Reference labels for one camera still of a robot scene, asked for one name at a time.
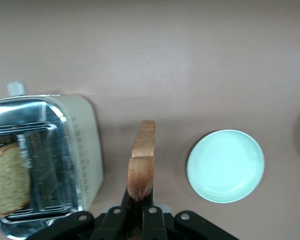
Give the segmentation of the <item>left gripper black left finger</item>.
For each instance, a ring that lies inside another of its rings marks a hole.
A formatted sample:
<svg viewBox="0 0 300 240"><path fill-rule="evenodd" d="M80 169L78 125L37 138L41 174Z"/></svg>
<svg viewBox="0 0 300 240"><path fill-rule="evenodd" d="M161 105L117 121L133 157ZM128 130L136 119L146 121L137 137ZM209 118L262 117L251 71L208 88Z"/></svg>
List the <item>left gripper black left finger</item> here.
<svg viewBox="0 0 300 240"><path fill-rule="evenodd" d="M120 240L129 232L134 201L126 189L120 205L110 207L94 219L94 229L89 240Z"/></svg>

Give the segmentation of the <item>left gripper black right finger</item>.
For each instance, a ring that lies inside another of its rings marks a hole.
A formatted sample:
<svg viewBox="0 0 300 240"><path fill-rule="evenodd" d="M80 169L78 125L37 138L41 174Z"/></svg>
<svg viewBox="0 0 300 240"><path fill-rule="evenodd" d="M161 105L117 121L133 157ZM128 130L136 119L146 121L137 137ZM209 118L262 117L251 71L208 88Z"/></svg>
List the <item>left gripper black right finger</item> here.
<svg viewBox="0 0 300 240"><path fill-rule="evenodd" d="M142 201L142 240L168 240L164 214L154 204L153 189Z"/></svg>

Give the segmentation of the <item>square toasted bread slice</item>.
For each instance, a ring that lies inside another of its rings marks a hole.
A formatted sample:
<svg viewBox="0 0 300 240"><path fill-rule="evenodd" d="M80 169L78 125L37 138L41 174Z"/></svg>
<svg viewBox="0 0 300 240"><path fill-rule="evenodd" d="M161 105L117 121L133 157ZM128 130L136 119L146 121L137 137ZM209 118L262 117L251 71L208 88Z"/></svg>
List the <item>square toasted bread slice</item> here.
<svg viewBox="0 0 300 240"><path fill-rule="evenodd" d="M134 202L147 198L153 188L155 128L155 121L142 120L134 140L126 180L128 195Z"/></svg>

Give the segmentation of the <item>pale green round plate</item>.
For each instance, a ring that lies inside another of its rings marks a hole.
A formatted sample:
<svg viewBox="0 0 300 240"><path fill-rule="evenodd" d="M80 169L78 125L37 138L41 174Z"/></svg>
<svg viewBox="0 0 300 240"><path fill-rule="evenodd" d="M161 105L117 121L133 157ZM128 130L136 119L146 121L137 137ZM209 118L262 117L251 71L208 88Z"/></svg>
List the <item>pale green round plate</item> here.
<svg viewBox="0 0 300 240"><path fill-rule="evenodd" d="M262 180L265 157L245 132L224 129L209 133L192 148L187 178L193 190L213 203L233 203L251 194Z"/></svg>

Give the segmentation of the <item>beige chrome toaster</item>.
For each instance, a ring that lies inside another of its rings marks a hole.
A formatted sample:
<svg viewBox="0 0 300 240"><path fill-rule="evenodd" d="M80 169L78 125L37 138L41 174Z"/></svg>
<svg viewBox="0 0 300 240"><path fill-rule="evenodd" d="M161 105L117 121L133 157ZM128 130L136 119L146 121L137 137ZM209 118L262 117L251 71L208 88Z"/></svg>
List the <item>beige chrome toaster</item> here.
<svg viewBox="0 0 300 240"><path fill-rule="evenodd" d="M57 219L86 211L104 178L92 104L75 94L26 95L22 82L0 99L0 147L17 143L31 178L30 201L0 217L0 231L24 240Z"/></svg>

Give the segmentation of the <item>rounded toasted bread slice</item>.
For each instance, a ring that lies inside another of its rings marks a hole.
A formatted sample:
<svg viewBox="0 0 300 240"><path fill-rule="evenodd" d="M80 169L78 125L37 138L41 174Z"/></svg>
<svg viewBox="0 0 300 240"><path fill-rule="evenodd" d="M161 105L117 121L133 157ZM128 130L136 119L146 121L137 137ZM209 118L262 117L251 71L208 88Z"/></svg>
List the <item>rounded toasted bread slice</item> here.
<svg viewBox="0 0 300 240"><path fill-rule="evenodd" d="M0 217L28 205L31 177L26 160L16 142L0 147Z"/></svg>

